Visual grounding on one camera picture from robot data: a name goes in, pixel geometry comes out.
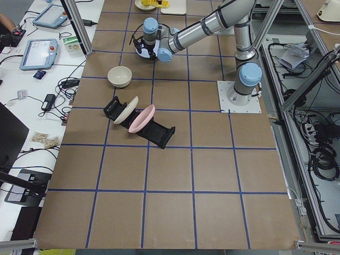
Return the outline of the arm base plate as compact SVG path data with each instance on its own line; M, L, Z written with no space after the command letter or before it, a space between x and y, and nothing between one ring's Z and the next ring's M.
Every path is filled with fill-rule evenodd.
M217 81L220 111L222 113L261 114L256 88L248 96L232 95L234 81Z

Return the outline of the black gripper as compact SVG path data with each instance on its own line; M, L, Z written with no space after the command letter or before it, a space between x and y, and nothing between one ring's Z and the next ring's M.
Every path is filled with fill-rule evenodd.
M139 38L135 38L134 36L132 36L131 38L131 42L133 43L135 49L137 48L139 52L141 52L141 48L146 48L148 50L148 53L150 55L150 60L155 60L155 55L154 55L154 52L153 52L153 48L155 46L155 44L153 45L153 48L151 48L151 45L147 45L145 44L144 40L143 40L143 37L140 36Z

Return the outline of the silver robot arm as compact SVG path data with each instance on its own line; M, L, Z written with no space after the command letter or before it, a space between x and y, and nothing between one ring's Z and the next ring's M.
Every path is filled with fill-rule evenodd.
M254 62L257 50L251 37L255 5L255 1L222 1L212 13L182 30L146 18L140 25L142 36L132 36L130 42L139 55L146 50L150 60L157 58L167 63L174 54L206 37L233 36L237 79L227 91L227 99L234 105L245 106L262 78L262 69Z

